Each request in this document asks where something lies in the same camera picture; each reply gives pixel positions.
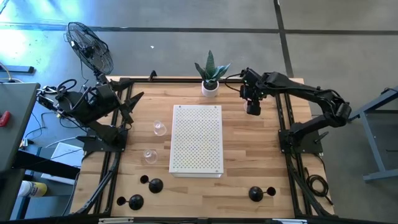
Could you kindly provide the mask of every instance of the perforated board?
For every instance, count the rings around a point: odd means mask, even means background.
[[[221,177],[221,106],[174,105],[169,172],[175,177]]]

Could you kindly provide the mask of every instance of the concrete floor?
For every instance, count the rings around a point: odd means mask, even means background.
[[[398,2],[391,0],[280,0],[286,29],[398,30]],[[80,61],[64,42],[63,31],[41,31],[49,25],[80,21],[99,27],[182,27],[277,29],[271,0],[9,0],[0,22],[0,61],[30,65],[33,75],[13,74],[25,82],[58,85],[80,75]],[[24,30],[23,25],[37,25]],[[96,32],[110,48],[113,75],[196,76],[193,63],[203,63],[211,49],[216,63],[232,63],[230,74],[251,67],[258,72],[285,73],[279,34],[227,32]],[[385,87],[397,85],[396,35],[287,35],[294,77],[322,88],[332,88],[351,102],[353,110],[377,97]],[[91,71],[83,74],[94,84]],[[389,107],[396,108],[396,101]],[[312,113],[319,114],[317,105]],[[36,105],[36,115],[46,112]],[[47,129],[35,139],[40,146],[81,134],[64,129],[50,114]],[[27,132],[37,128],[30,120]],[[322,140],[326,175],[337,215],[345,218],[398,223],[398,178],[365,184],[362,175],[377,171],[363,127],[358,121],[343,128],[326,128]],[[32,200],[27,218],[60,215],[62,198]],[[51,208],[41,209],[47,204]]]

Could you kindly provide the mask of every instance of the black cable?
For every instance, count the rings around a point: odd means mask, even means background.
[[[235,74],[235,75],[230,75],[230,76],[226,77],[226,78],[224,79],[224,84],[225,84],[228,88],[230,88],[230,89],[232,89],[232,90],[240,91],[240,90],[238,90],[238,89],[235,89],[235,88],[230,87],[230,86],[227,84],[227,82],[226,82],[228,78],[230,78],[230,77],[235,77],[235,76],[238,76],[238,75],[241,75],[241,73]]]
[[[66,116],[64,116],[64,115],[62,115],[62,114],[60,114],[63,118],[65,118],[65,119],[68,119],[70,122],[72,122],[73,124],[75,124],[78,128],[80,128],[81,130],[83,130],[85,133],[87,133],[87,131],[86,130],[84,130],[79,124],[76,124],[76,122],[74,122],[74,120],[72,120],[72,119],[70,119],[70,118],[68,118],[68,117],[66,117]]]
[[[83,76],[83,62],[81,61],[81,57],[79,57],[80,58],[80,74],[81,74],[81,77],[84,79],[84,80],[86,80],[86,82],[85,82],[85,84],[88,82],[88,79],[87,78],[85,78],[84,76]]]
[[[128,125],[130,125],[130,128],[127,128],[127,129],[124,129],[124,130],[120,131],[119,134],[120,134],[120,133],[123,133],[124,131],[128,131],[128,130],[130,130],[130,129],[132,128],[132,125],[131,125],[131,124],[128,124]]]
[[[73,188],[72,188],[72,193],[70,194],[70,197],[69,197],[67,206],[65,207],[65,209],[64,209],[63,212],[62,212],[62,216],[65,215],[65,213],[67,212],[67,209],[68,209],[68,207],[69,207],[69,205],[70,205],[70,202],[72,202],[72,197],[73,197],[73,194],[75,194],[76,185],[77,185],[77,179],[79,178],[79,175],[80,175],[80,172],[76,174],[75,183],[73,184]]]
[[[318,156],[317,154],[313,154],[313,155],[318,157],[321,160],[323,169],[325,170],[325,163],[323,162],[323,159],[320,156]],[[333,202],[328,197],[328,192],[329,192],[328,182],[320,175],[317,175],[317,174],[310,175],[310,173],[306,167],[304,168],[304,171],[307,175],[307,179],[305,180],[305,182],[306,182],[308,188],[311,190],[311,192],[317,197],[326,198],[328,200],[328,202],[330,203],[330,205],[333,205]],[[322,184],[323,189],[321,191],[318,191],[313,188],[313,183],[315,181],[319,181],[319,183]]]
[[[32,139],[35,139],[35,138],[40,137],[40,136],[43,134],[42,129],[44,129],[45,127],[44,127],[44,126],[42,127],[42,126],[40,125],[40,122],[39,122],[39,120],[36,118],[35,114],[32,113],[32,116],[33,116],[33,117],[35,118],[35,120],[37,121],[37,124],[39,125],[39,128],[37,128],[37,129],[35,129],[35,130],[33,130],[33,131],[27,133],[27,134],[25,135],[25,138],[26,138],[29,134],[31,134],[31,133],[33,133],[33,132],[35,132],[35,131],[40,130],[40,134],[39,134],[38,136],[32,138]]]
[[[68,83],[68,82],[73,82],[72,86],[70,87],[66,87],[64,86],[64,84]],[[63,90],[70,90],[71,88],[75,87],[75,85],[77,84],[77,81],[74,78],[65,80],[63,82],[61,82],[58,86],[57,86],[57,93],[61,94],[61,91]]]
[[[323,165],[323,170],[325,171],[325,174],[326,174],[326,167],[325,167],[325,163],[324,163],[323,159],[317,153],[313,153],[313,155],[321,161],[321,163]]]
[[[60,124],[61,124],[61,126],[64,127],[64,128],[79,128],[78,126],[76,126],[76,127],[65,126],[64,124],[62,124],[61,120],[62,120],[62,119],[60,118]]]
[[[44,126],[45,126],[45,125],[44,125],[44,118],[43,118],[43,115],[45,115],[45,114],[49,114],[49,113],[52,113],[52,114],[54,114],[54,112],[44,112],[44,113],[40,114],[40,118],[41,118],[41,122],[42,122],[42,127],[44,127]]]
[[[35,162],[35,163],[29,164],[29,165],[27,165],[27,166],[16,167],[15,169],[26,169],[26,168],[29,168],[29,167],[31,167],[31,166],[40,164],[40,163],[42,163],[42,162],[47,162],[47,161],[50,161],[50,160],[53,160],[53,159],[56,159],[56,158],[65,156],[65,155],[67,155],[67,154],[71,154],[71,153],[77,152],[77,151],[79,151],[79,150],[83,150],[83,149],[77,149],[77,150],[74,150],[74,151],[70,151],[70,152],[64,153],[64,154],[62,154],[62,155],[55,156],[54,158],[51,158],[51,159],[46,159],[46,160],[43,160],[43,161],[40,161],[40,162]]]

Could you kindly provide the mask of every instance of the wooden table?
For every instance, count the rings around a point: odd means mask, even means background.
[[[120,77],[111,78],[117,81]],[[303,83],[301,78],[293,78],[293,81]],[[215,98],[204,97],[199,83],[136,83],[132,96],[141,91],[145,95],[133,110],[133,128],[129,131],[126,150],[122,153],[119,166],[113,217],[294,217],[285,157],[279,149],[277,131],[280,127],[275,98],[269,96],[264,99],[261,102],[261,115],[252,116],[244,111],[244,100],[239,93],[224,85],[220,85]],[[311,119],[307,101],[291,96],[291,102],[296,122]],[[173,105],[222,106],[224,174],[221,178],[175,178],[169,174]],[[164,136],[154,134],[155,120],[161,120],[166,125],[167,133]],[[111,116],[102,118],[100,122],[110,124]],[[143,156],[145,149],[157,151],[158,161],[155,164],[146,163]],[[81,208],[97,187],[103,157],[103,152],[95,152],[83,162],[71,212]],[[310,174],[325,177],[322,163],[315,156],[303,154],[302,157]],[[162,179],[163,191],[152,194],[148,184],[140,183],[142,175],[148,175],[150,180]],[[277,193],[274,197],[264,195],[261,202],[252,202],[248,197],[252,186],[263,190],[272,186]],[[297,191],[300,208],[304,211],[301,190]],[[102,207],[107,194],[108,189],[105,189]],[[134,194],[144,197],[144,206],[140,210],[133,211],[127,204],[116,204],[118,197],[123,196],[128,200]],[[317,199],[327,211],[333,213],[333,207],[325,198]]]

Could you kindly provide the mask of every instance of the metal frame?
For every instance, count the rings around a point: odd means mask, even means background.
[[[201,78],[162,78],[162,77],[155,77],[153,76],[151,79],[149,78],[142,78],[142,77],[137,77],[137,78],[130,78],[130,80],[134,80],[135,83],[201,83]],[[228,83],[241,83],[240,78],[231,78],[228,79]],[[132,86],[127,89],[127,95],[126,97],[129,97],[132,92]],[[280,96],[276,95],[275,96],[276,103],[277,103],[277,111],[279,115],[279,124],[281,129],[285,129],[285,122],[284,122],[284,112],[282,109],[282,103],[280,100]],[[286,100],[286,105],[287,105],[287,111],[288,111],[288,117],[289,117],[289,122],[293,123],[294,122],[294,116],[293,116],[293,111],[292,111],[292,106],[290,103],[290,98],[288,94],[285,94],[285,100]],[[116,119],[117,115],[114,115],[115,118],[112,119],[112,122],[116,124]],[[119,165],[120,161],[120,156],[116,156],[115,159],[117,159],[117,167]],[[110,156],[106,159],[104,158],[104,165],[103,165],[103,170],[106,170],[109,165],[109,158]],[[292,166],[292,156],[291,154],[285,154],[286,158],[286,163],[287,167],[289,169],[289,166]],[[297,166],[302,167],[302,160],[297,159]],[[303,175],[300,174],[302,171],[300,169],[298,170],[300,178],[303,178]],[[116,186],[116,178],[117,178],[117,170],[115,172],[116,175],[113,175],[111,183],[110,183],[110,188],[109,188],[109,195],[106,203],[106,208],[103,213],[93,213],[93,214],[71,214],[69,216],[65,217],[50,217],[50,218],[35,218],[35,219],[27,219],[27,220],[15,220],[15,221],[9,221],[8,223],[57,223],[57,224],[62,224],[62,223],[95,223],[97,224],[98,222],[101,223],[111,223],[111,222],[124,222],[124,223],[147,223],[147,222],[170,222],[170,223],[180,223],[180,222],[192,222],[192,223],[197,223],[197,224],[210,224],[210,223],[264,223],[264,222],[270,222],[271,220],[275,220],[273,218],[192,218],[192,217],[122,217],[122,218],[111,218],[111,209],[112,209],[112,203],[113,203],[113,197],[114,197],[114,189]],[[315,197],[313,195],[308,195],[305,194],[305,210],[306,214],[303,214],[300,210],[299,207],[299,200],[297,197],[297,189],[296,189],[296,181],[298,179],[295,179],[295,177],[288,172],[288,178],[289,178],[289,184],[290,184],[290,192],[292,194],[292,206],[294,210],[294,219],[290,220],[291,222],[299,222],[300,220],[306,220],[307,223],[380,223],[380,222],[370,222],[370,221],[363,221],[363,220],[352,220],[352,219],[345,219],[345,218],[339,218],[337,216],[313,216],[311,214],[311,206],[309,205],[309,201],[315,200]],[[96,203],[96,208],[98,209],[101,206],[101,200],[98,200]]]
[[[386,179],[390,177],[398,177],[398,169],[386,170],[386,168],[384,167],[384,163],[381,159],[380,152],[376,144],[376,136],[372,133],[371,127],[367,119],[368,113],[377,113],[376,109],[391,102],[396,98],[398,98],[398,86],[393,88],[393,90],[387,90],[386,92],[382,93],[376,99],[370,101],[369,103],[362,106],[359,110],[352,113],[351,116],[349,117],[349,121],[352,121],[356,118],[361,118],[361,122],[365,130],[366,137],[368,138],[369,145],[372,149],[374,160],[376,161],[377,168],[379,169],[379,172],[363,175],[363,179],[365,182],[369,182],[372,180]],[[396,111],[383,110],[381,112],[394,113]]]

